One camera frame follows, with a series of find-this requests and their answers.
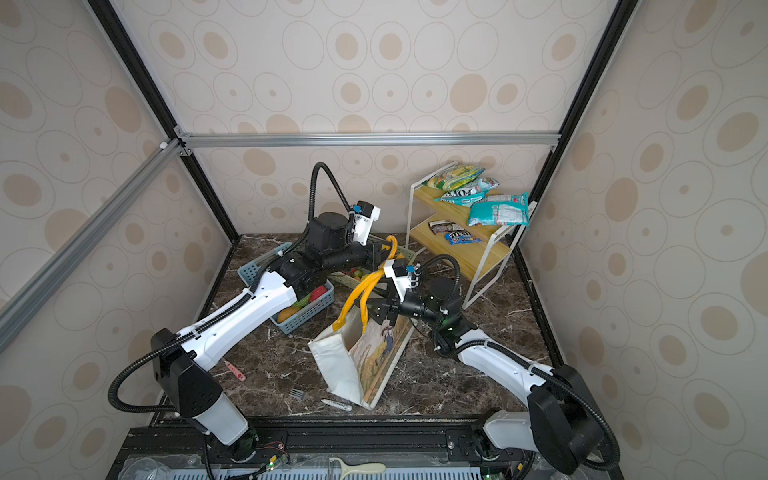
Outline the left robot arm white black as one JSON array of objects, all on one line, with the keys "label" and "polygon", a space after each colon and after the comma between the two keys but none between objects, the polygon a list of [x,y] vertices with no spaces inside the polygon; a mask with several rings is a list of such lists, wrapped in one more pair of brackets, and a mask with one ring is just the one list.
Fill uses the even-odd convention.
[{"label": "left robot arm white black", "polygon": [[[255,435],[241,410],[223,392],[210,371],[241,340],[282,310],[323,286],[330,274],[354,267],[371,268],[383,257],[368,236],[380,210],[360,201],[342,203],[346,212],[316,214],[317,180],[326,173],[336,191],[341,188],[324,162],[310,175],[308,220],[287,249],[260,263],[241,294],[213,314],[177,333],[158,331],[151,350],[118,373],[107,391],[109,404],[125,413],[177,412],[202,433],[232,447]],[[154,378],[170,402],[134,405],[123,401],[123,382],[143,366],[153,366]]]}]

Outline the blue plastic vegetable basket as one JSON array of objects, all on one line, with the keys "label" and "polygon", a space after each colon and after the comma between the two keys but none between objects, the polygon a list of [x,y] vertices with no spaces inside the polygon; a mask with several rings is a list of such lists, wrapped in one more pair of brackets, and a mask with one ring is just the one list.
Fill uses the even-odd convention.
[{"label": "blue plastic vegetable basket", "polygon": [[[284,285],[284,281],[276,272],[267,272],[252,296],[257,300],[259,307],[265,308],[269,320],[284,334],[290,335],[333,303],[334,287],[330,281],[326,281],[322,287],[317,287],[310,294],[298,298],[292,288]],[[290,306],[300,307],[301,310],[286,322],[278,324],[278,313]]]}]

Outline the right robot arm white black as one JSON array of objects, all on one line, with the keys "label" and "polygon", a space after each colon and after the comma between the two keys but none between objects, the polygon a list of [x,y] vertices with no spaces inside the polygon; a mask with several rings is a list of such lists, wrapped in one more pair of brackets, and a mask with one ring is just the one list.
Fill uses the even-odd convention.
[{"label": "right robot arm white black", "polygon": [[475,425],[478,453],[487,458],[508,449],[538,453],[563,474],[580,467],[617,468],[621,450],[616,434],[574,368],[544,365],[493,340],[465,317],[457,277],[438,277],[421,291],[429,268],[441,261],[458,265],[446,254],[417,265],[384,261],[377,273],[387,285],[384,298],[360,306],[368,322],[401,317],[423,322],[438,356],[480,371],[525,405],[523,412],[489,413]]}]

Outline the white grocery bag yellow handles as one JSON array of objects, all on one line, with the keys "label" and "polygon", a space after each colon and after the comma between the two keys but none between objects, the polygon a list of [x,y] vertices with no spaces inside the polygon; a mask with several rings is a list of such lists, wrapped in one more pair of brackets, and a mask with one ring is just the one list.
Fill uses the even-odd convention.
[{"label": "white grocery bag yellow handles", "polygon": [[372,410],[411,339],[414,327],[404,317],[377,323],[368,311],[377,298],[374,282],[382,269],[358,282],[332,325],[309,342],[328,391]]}]

